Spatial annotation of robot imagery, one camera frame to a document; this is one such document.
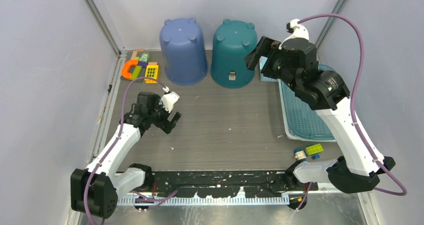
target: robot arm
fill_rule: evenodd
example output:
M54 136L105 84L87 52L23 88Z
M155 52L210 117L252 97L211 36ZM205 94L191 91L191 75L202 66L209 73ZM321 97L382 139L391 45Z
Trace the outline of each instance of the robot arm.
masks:
M297 161L286 170L286 182L332 183L344 193L371 191L383 173L359 137L350 114L350 91L335 71L318 69L317 48L309 42L308 30L298 19L287 23L291 33L283 42L263 36L256 48L245 57L249 70L260 57L267 61L260 71L264 76L281 79L296 97L316 111L336 139L343 156L320 162ZM395 161L384 157L370 142L378 160L391 170Z
M174 104L180 97L175 92L165 91L160 97L152 92L140 92L137 103L131 111L124 115L122 134L107 154L106 159L95 171L88 192L90 212L104 219L109 218L114 212L118 200L134 188L149 188L154 181L152 168L134 163L122 174L116 175L117 170L127 153L138 142L151 125L169 134L176 126L181 114L177 112L171 121L168 120ZM71 208L74 211L85 212L83 194L90 173L93 172L100 159L118 138L121 125L118 125L112 139L107 143L102 152L84 170L75 169L71 175Z

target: white panel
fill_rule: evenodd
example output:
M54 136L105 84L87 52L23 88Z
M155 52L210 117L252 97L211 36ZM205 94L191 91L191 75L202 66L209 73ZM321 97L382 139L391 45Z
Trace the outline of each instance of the white panel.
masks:
M405 197L374 192L384 225L422 224L424 220L423 8L424 0L349 0L342 12L364 38L358 116L380 152L394 157L393 173L408 189ZM335 22L319 57L353 87L359 45L343 21ZM379 187L400 192L386 175L380 178Z
M0 0L0 223L61 225L115 63L83 0Z
M166 19L196 18L203 30L206 48L212 48L215 30L223 19L256 25L258 36L280 41L287 37L286 23L332 11L337 0L96 0L103 3L114 29L127 50L160 49L159 33ZM325 19L307 23L311 41L316 41Z

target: blue toy piece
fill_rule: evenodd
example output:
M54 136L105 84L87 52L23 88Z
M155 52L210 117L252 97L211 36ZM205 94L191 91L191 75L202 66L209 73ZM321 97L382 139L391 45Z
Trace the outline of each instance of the blue toy piece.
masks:
M225 88L241 88L253 79L255 71L246 69L244 58L258 43L253 23L224 19L213 35L210 74Z
M194 18L165 20L159 35L165 74L175 84L193 85L208 73L205 43Z
M141 66L142 68L146 68L148 64L149 64L149 63L148 63L148 62L146 62L146 61L139 61L139 62L138 62L138 66Z

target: wooden table surface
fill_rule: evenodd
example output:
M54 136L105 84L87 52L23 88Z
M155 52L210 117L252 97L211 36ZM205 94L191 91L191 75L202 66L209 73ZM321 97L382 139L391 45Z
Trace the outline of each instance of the wooden table surface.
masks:
M121 171L132 163L151 166L154 171L286 169L295 162L294 149L312 144L287 138L278 83L261 82L258 70L242 88L221 87L210 73L195 85L180 86L165 75L162 53L154 51L150 55L151 61L160 66L159 80L179 94L173 111L182 117L168 135L151 127L129 151L119 167ZM211 57L211 51L207 51L209 64ZM107 140L117 128L128 84L120 81ZM163 94L158 84L136 82L128 92L125 112L141 91ZM320 161L342 154L335 142L321 144L324 152Z

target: cable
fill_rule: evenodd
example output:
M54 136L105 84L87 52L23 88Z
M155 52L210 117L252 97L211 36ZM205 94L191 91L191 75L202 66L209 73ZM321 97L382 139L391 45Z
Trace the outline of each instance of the cable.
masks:
M367 139L364 136L364 133L362 132L358 124L358 119L357 119L356 110L355 110L355 99L357 97L358 85L361 79L362 69L364 66L364 40L362 39L362 35L358 27L345 16L335 14L335 13L323 13L323 14L310 16L298 21L297 23L301 24L312 19L324 18L324 17L333 17L333 18L338 18L345 21L353 28L353 30L355 31L358 37L359 52L360 52L359 67L358 67L358 72L356 74L355 83L353 84L352 96L350 97L350 114L352 115L352 122L360 139L362 140L363 144L365 144L365 147L366 149L368 149L368 152L371 154L372 159L374 159L375 163L400 187L400 189L402 189L402 192L389 191L389 190L378 188L378 187L375 187L374 190L391 194L391 195L396 195L396 196L405 196L408 193L406 187L381 163L381 161L378 160L376 153L372 149L371 145L368 143Z
M128 86L125 89L125 93L123 95L123 101L122 101L122 109L120 112L120 126L119 126L119 132L118 132L118 136L115 138L115 141L113 141L112 145L109 147L109 149L104 153L104 156L102 158L100 158L100 160L98 161L98 163L95 165L93 171L91 171L90 176L88 176L88 180L87 183L85 184L84 187L84 195L83 195L83 201L84 201L84 209L85 209L85 213L87 214L88 220L90 221L90 223L92 225L98 225L96 223L96 221L94 221L94 218L90 212L89 209L89 201L88 201L88 197L89 197L89 188L90 188L90 183L93 180L94 174L96 173L97 169L99 169L100 165L102 164L102 162L106 159L106 157L108 156L108 154L112 151L112 149L115 147L115 145L118 143L118 140L121 138L121 134L122 134L122 130L124 129L124 110L125 110L125 100L127 99L127 94L128 91L130 90L131 85L133 85L136 81L138 80L144 80L144 79L150 79L153 81L158 82L160 85L162 85L163 88L168 88L167 86L165 86L165 84L163 84L162 82L160 82L157 79L151 78L151 77L138 77L134 80L132 80ZM100 225L105 224L105 219L103 218L101 221Z
M151 191L152 198L155 198L155 193L156 193L156 182L153 183L153 190Z
M302 201L300 201L299 206L296 207L296 211L299 212L299 209L302 207L302 205L304 204L304 201L308 197L308 193L309 193L309 190L311 189L311 187L312 187L312 182L307 183L307 189L305 191L305 196L303 197Z
M158 204L156 204L156 205L154 205L154 206L149 207L148 209L146 209L146 212L147 212L147 211L151 211L151 210L153 210L153 209L156 209L156 208L157 208L157 207L159 207L161 204L163 204L164 202L166 202L166 201L168 201L169 199L171 199L172 197L174 197L174 196L178 193L178 190L175 190L175 191L171 192L171 194L169 194L169 195L168 195L166 198L164 198L164 199L151 199L151 198L148 198L148 197L144 196L143 194L141 194L141 193L139 193L139 192L137 192L137 191L131 191L131 193L135 193L135 194L137 194L138 196L140 196L140 197L142 197L142 198L143 198L143 199L139 199L139 201L159 202Z
M147 196L139 193L138 191L131 191L131 193L137 194L138 196L142 197L142 198L137 198L140 201L148 201L148 202L166 202L167 200L169 200L170 198L172 198L172 197L175 196L174 192L172 192L171 194L169 194L166 198L163 198L163 199L154 199L154 198L147 197Z

